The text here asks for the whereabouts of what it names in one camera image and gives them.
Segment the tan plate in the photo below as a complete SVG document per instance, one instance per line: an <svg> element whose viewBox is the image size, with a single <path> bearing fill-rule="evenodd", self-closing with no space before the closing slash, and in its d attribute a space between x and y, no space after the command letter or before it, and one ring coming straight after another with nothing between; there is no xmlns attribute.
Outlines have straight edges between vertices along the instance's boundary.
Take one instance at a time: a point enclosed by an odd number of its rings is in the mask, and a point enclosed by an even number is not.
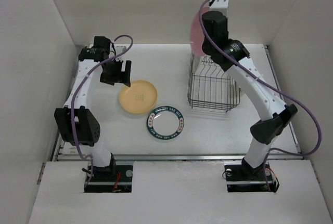
<svg viewBox="0 0 333 224"><path fill-rule="evenodd" d="M151 111L157 103L158 91L149 81L136 80L124 86L119 93L119 103L128 113L142 114Z"/></svg>

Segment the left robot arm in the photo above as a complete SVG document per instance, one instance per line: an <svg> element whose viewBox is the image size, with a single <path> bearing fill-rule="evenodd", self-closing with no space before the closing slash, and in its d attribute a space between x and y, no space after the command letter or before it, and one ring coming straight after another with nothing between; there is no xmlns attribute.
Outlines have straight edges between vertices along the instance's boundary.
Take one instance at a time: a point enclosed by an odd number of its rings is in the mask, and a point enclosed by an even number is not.
<svg viewBox="0 0 333 224"><path fill-rule="evenodd" d="M105 36L94 37L92 47L84 47L78 56L78 71L71 93L54 117L63 141L76 147L83 160L89 160L90 177L98 174L109 181L116 176L116 163L111 152L100 141L100 124L90 110L98 84L131 85L131 61L121 60L127 48L116 51L115 42Z"/></svg>

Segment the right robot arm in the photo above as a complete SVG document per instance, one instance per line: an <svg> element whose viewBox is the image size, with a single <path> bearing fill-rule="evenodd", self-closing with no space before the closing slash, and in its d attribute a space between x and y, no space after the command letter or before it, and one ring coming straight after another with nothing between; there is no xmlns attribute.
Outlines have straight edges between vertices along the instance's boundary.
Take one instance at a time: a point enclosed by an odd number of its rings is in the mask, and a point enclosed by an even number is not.
<svg viewBox="0 0 333 224"><path fill-rule="evenodd" d="M219 11L208 11L200 17L206 34L203 52L210 56L245 92L259 115L251 126L252 142L242 160L241 173L253 179L260 173L264 159L276 137L296 115L294 104L287 105L279 96L259 83L259 72L242 42L228 37L228 20Z"/></svg>

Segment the green rimmed lettered plate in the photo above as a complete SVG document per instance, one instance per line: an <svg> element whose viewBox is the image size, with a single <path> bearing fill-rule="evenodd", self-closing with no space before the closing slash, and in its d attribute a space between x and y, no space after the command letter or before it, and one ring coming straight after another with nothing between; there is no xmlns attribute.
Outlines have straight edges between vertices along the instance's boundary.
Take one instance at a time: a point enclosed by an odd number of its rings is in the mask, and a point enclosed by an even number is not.
<svg viewBox="0 0 333 224"><path fill-rule="evenodd" d="M183 114L172 106L160 106L153 109L146 120L148 133L162 143L176 139L182 133L184 125Z"/></svg>

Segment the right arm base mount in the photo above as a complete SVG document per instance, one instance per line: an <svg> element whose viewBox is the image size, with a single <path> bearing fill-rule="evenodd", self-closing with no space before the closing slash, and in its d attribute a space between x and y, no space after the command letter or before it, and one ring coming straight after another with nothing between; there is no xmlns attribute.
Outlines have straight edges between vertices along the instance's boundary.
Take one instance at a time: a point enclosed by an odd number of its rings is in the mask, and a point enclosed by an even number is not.
<svg viewBox="0 0 333 224"><path fill-rule="evenodd" d="M280 183L269 164L260 167L253 174L245 172L241 164L224 164L222 177L226 180L229 193L236 192L273 192L276 193Z"/></svg>

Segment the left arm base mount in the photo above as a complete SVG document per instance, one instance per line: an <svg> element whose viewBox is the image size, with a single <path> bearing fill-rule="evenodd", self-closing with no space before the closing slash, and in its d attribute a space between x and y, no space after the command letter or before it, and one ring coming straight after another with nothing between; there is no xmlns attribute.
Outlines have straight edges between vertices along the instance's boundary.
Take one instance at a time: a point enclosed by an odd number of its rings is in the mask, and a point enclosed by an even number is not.
<svg viewBox="0 0 333 224"><path fill-rule="evenodd" d="M112 172L95 166L93 176L84 192L131 193L133 172L133 164L116 165Z"/></svg>

